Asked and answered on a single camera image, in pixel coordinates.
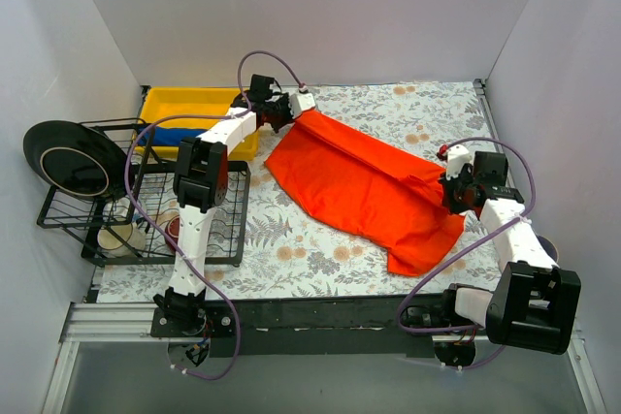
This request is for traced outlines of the orange t shirt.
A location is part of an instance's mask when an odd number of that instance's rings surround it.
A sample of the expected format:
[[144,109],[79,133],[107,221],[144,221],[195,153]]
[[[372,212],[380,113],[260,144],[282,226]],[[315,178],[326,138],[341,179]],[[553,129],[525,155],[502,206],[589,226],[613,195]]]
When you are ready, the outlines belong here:
[[310,217],[385,249],[391,273],[432,270],[464,231],[442,204],[441,166],[319,111],[296,120],[266,167]]

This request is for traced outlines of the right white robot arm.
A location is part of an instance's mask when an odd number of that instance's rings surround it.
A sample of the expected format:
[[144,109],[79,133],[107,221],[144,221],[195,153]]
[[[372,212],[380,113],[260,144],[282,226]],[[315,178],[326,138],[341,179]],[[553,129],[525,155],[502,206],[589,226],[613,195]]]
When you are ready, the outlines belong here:
[[567,351],[581,282],[562,270],[528,222],[520,192],[507,186],[508,160],[498,152],[442,147],[442,203],[454,214],[473,212],[493,234],[501,278],[492,291],[453,284],[444,292],[441,326],[451,334],[472,323],[496,344],[550,354]]

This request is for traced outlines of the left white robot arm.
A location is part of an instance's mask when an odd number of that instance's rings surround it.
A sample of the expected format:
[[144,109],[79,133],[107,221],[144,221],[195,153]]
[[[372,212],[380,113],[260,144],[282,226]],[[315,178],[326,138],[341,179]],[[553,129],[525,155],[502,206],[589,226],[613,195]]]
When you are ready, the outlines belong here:
[[176,248],[176,261],[166,292],[154,301],[182,334],[194,336],[207,327],[201,307],[207,285],[200,276],[215,209],[228,190],[230,152],[264,123],[279,129],[292,121],[289,95],[277,80],[254,75],[249,90],[233,101],[223,119],[181,140],[173,183],[179,205],[178,239],[169,241]]

